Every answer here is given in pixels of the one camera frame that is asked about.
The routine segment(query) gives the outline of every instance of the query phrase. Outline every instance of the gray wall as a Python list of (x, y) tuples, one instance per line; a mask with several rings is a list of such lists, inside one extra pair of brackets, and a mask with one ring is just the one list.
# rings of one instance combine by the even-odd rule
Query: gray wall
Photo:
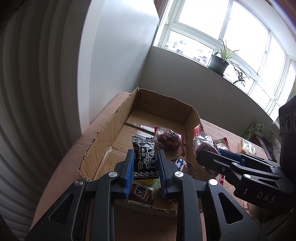
[(20, 240), (81, 132), (137, 86), (157, 21), (152, 0), (29, 0), (0, 35), (0, 213)]
[(139, 85), (158, 20), (152, 0), (105, 1), (91, 56), (89, 123), (116, 95)]
[(176, 53), (152, 46), (140, 87), (177, 98), (200, 118), (236, 135), (260, 121), (264, 133), (273, 121), (249, 96), (210, 69)]

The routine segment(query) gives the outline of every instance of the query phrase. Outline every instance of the white wall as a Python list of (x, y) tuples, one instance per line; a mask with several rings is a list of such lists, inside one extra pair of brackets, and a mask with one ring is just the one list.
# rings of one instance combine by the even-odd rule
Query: white wall
[(141, 88), (193, 106), (200, 118), (236, 135), (260, 121), (267, 133), (273, 121), (249, 96), (214, 71), (176, 53), (152, 46)]
[(89, 71), (89, 123), (118, 93), (138, 86), (159, 20), (153, 0), (105, 0), (99, 14)]

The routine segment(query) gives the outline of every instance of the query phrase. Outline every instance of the pink fabric surface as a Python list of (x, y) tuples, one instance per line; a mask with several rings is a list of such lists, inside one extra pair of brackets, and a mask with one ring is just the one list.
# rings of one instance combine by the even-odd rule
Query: pink fabric surface
[[(109, 105), (97, 116), (93, 123), (81, 135), (79, 140), (72, 146), (66, 156), (63, 158), (49, 183), (47, 184), (43, 195), (37, 206), (35, 216), (31, 227), (42, 217), (42, 215), (50, 208), (50, 206), (61, 196), (61, 194), (77, 179), (81, 179), (78, 175), (79, 164), (89, 147), (90, 143), (100, 131), (105, 123), (111, 118), (116, 109), (126, 100), (128, 93), (120, 93)], [(209, 134), (213, 139), (227, 137), (230, 150), (238, 151), (240, 137), (226, 131), (216, 125), (213, 125), (205, 120), (201, 120), (205, 133)], [(263, 149), (256, 146), (257, 156), (267, 158)], [(225, 182), (226, 190), (233, 194), (234, 187)], [(244, 201), (236, 198), (239, 203), (244, 206)]]

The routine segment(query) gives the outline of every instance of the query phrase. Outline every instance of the black flower pot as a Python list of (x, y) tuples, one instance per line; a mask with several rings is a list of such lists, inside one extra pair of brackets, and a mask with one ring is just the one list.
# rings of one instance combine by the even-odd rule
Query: black flower pot
[(229, 63), (223, 62), (223, 59), (214, 55), (211, 57), (208, 68), (211, 69), (212, 71), (216, 72), (218, 75), (223, 76), (224, 71), (228, 65), (229, 65)]

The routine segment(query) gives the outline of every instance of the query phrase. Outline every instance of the triangular cutout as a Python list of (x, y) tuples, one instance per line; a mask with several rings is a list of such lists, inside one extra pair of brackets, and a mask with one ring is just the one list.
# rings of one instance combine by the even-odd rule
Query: triangular cutout
[(65, 224), (69, 215), (74, 194), (69, 194), (49, 217), (50, 221)]
[(223, 208), (224, 216), (228, 224), (243, 220), (243, 215), (237, 210), (233, 203), (225, 196), (224, 193), (218, 194), (220, 203)]

